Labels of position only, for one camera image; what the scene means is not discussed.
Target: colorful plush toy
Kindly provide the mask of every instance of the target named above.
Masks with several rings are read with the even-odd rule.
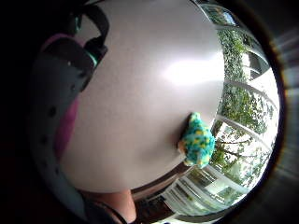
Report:
[[[200,119],[199,113],[192,113],[188,128],[178,142],[178,151],[186,155],[184,163],[188,166],[198,165],[204,168],[215,149],[215,138]]]

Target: tree foliage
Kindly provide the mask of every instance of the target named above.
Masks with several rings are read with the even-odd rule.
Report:
[[[218,32],[223,49],[225,78],[248,83],[250,77],[243,72],[242,53],[246,52],[250,39],[232,30]],[[258,134],[267,130],[267,117],[272,117],[273,108],[265,99],[253,92],[225,84],[218,114],[234,120]],[[246,133],[216,121],[212,133],[218,143],[211,159],[211,165],[235,183],[251,188],[263,172],[270,151],[257,144]],[[226,188],[218,193],[225,203],[232,204],[242,193]]]

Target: green trees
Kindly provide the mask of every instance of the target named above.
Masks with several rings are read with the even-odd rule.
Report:
[[[247,52],[252,40],[232,30],[220,30],[218,35],[223,49],[225,79],[249,84],[251,77],[243,71],[242,54]],[[263,134],[272,118],[273,107],[256,93],[224,84],[218,114]],[[220,121],[214,123],[211,131],[217,139],[211,165],[235,183],[252,188],[263,173],[271,151],[246,133]],[[244,195],[226,188],[218,196],[232,204]]]

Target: window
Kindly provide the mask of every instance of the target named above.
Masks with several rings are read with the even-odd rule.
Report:
[[[216,146],[207,167],[194,166],[163,196],[175,213],[195,217],[229,208],[257,185],[275,144],[279,100],[272,69],[247,27],[215,1],[193,2],[214,23],[223,52],[225,81],[211,130]]]

